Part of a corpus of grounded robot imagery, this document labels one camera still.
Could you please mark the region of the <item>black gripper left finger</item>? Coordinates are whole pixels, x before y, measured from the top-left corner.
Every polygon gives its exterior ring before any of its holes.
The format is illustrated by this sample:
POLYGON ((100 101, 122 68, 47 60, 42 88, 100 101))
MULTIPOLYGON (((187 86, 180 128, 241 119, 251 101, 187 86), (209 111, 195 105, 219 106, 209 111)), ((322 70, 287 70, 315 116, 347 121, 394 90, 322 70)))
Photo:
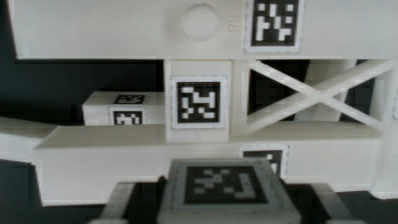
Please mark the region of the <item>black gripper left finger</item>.
POLYGON ((88 224, 159 224, 168 178, 116 185, 100 217, 88 224))

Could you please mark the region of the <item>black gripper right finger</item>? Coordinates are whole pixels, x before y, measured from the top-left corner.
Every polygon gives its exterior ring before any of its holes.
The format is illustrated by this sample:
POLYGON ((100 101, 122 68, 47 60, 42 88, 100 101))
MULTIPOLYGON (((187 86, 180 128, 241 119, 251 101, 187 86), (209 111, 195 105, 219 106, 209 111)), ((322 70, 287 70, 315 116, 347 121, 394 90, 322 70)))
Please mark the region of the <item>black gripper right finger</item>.
POLYGON ((303 217, 301 224, 369 224, 354 217, 326 183, 296 183, 285 187, 303 217))

